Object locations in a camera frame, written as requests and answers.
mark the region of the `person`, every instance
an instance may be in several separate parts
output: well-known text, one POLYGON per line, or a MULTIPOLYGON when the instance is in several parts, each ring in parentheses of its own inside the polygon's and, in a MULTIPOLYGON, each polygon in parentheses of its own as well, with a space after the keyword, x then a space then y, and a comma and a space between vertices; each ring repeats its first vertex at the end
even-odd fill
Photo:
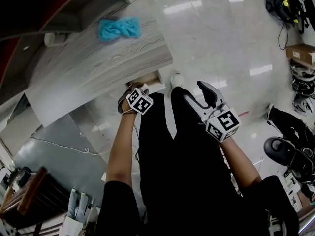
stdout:
POLYGON ((314 149, 314 135, 302 120, 270 104, 267 123, 271 125, 270 121, 297 149, 308 146, 314 149))
MULTIPOLYGON (((165 120, 164 95, 141 116, 139 165, 141 194, 147 209, 142 225, 132 191, 132 132, 136 112, 123 112, 110 153, 97 235, 269 235, 268 218, 286 222, 298 235, 298 218, 276 176, 261 177, 232 138, 219 144, 199 125, 200 117, 184 100, 183 77, 171 78, 171 102, 177 133, 165 120), (221 149, 235 176, 236 193, 221 149)), ((213 105, 210 99, 207 104, 213 105)))

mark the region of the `white marble floor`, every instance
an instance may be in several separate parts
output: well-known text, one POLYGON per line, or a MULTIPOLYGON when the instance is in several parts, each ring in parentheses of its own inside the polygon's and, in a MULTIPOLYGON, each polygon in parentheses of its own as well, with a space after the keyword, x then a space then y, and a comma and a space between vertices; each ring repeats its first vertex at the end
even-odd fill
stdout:
MULTIPOLYGON (((147 1, 174 58, 171 66, 160 71, 168 87, 170 75, 178 71, 185 78, 184 88, 201 102, 197 80, 219 88, 226 102, 239 114, 248 111, 241 117, 243 125, 234 139, 263 178, 276 174, 280 165, 272 162, 263 151, 263 143, 268 137, 280 135, 263 119, 268 103, 302 118, 310 127, 315 120, 314 115, 303 118, 293 110, 288 61, 285 51, 278 47, 282 23, 268 14, 264 0, 147 1)), ((285 39, 284 30, 280 38, 282 46, 285 39)), ((289 44, 297 43, 299 39, 297 29, 290 29, 289 44)), ((122 86, 87 104, 109 144, 118 128, 120 115, 116 104, 123 90, 122 86)), ((165 108, 168 127, 175 135, 169 99, 165 108)), ((138 189, 136 163, 134 177, 133 185, 138 189)))

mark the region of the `white object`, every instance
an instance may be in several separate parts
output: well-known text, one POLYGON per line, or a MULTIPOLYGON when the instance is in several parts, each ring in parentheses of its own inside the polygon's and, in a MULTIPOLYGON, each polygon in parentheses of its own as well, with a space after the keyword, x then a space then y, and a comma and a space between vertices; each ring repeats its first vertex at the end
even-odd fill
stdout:
POLYGON ((44 37, 45 46, 58 46, 65 42, 64 33, 46 33, 44 37))
POLYGON ((309 98, 296 95, 293 101, 294 110, 300 115, 307 116, 313 113, 313 104, 309 98))
POLYGON ((298 52, 293 52, 293 56, 295 56, 296 58, 300 58, 300 53, 298 53, 298 52))
POLYGON ((180 73, 175 73, 171 77, 172 89, 175 87, 182 87, 184 85, 184 77, 180 73))
POLYGON ((294 178, 293 174, 290 173, 289 175, 287 175, 285 178, 285 187, 284 187, 284 190, 286 192, 289 192, 289 190, 294 186, 296 185, 297 183, 297 180, 294 178))
POLYGON ((153 105, 153 99, 138 88, 135 88, 131 94, 128 94, 126 99, 129 106, 141 115, 144 115, 153 105))
POLYGON ((72 218, 65 217, 63 226, 59 229, 60 236, 78 236, 83 228, 83 224, 72 218))
POLYGON ((101 180, 104 181, 104 182, 106 182, 106 175, 107 175, 107 173, 104 172, 104 174, 102 175, 102 178, 101 178, 101 180))
POLYGON ((270 111, 272 110, 273 107, 274 107, 274 104, 272 104, 272 103, 270 103, 270 104, 268 105, 267 120, 269 120, 270 111))
POLYGON ((315 71, 313 69, 296 62, 291 62, 290 66, 292 74, 299 80, 309 82, 315 79, 315 71))
POLYGON ((234 108, 230 108, 208 119, 206 124, 206 131, 221 143, 236 133, 241 120, 234 108))
POLYGON ((201 0, 196 0, 196 1, 191 1, 191 2, 189 1, 189 2, 183 2, 183 3, 177 4, 171 7, 167 7, 163 10, 163 12, 166 15, 171 15, 180 11, 185 11, 187 9, 192 9, 193 7, 196 8, 200 6, 202 6, 201 0))
POLYGON ((301 190, 300 185, 297 183, 295 180, 294 182, 292 181, 293 179, 292 173, 290 173, 286 178, 288 190, 286 191, 287 196, 290 199, 291 205, 295 209, 296 212, 298 212, 300 209, 302 209, 302 204, 300 201, 299 196, 297 195, 298 191, 301 190))
POLYGON ((315 53, 310 53, 311 57, 312 57, 312 64, 315 63, 315 53))

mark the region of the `blue cloth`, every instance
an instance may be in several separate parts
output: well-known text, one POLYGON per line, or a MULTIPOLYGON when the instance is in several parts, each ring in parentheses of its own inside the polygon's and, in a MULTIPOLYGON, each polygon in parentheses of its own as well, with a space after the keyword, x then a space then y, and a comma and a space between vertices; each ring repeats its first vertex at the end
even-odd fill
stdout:
POLYGON ((140 37, 141 27, 138 18, 121 18, 117 21, 103 19, 99 22, 99 39, 110 41, 119 36, 140 37))

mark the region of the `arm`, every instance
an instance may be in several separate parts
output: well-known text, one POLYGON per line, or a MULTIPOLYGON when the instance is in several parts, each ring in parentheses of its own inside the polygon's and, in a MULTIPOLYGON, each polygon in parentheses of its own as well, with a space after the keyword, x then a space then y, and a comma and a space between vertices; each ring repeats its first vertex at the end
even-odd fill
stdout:
MULTIPOLYGON (((126 100, 123 102, 123 111, 130 107, 126 100)), ((132 131, 136 113, 125 114, 122 116, 112 150, 109 156, 106 181, 120 181, 131 184, 132 167, 132 131)))
POLYGON ((223 141, 220 146, 242 191, 255 183, 261 182, 261 177, 257 169, 237 146, 233 138, 223 141))

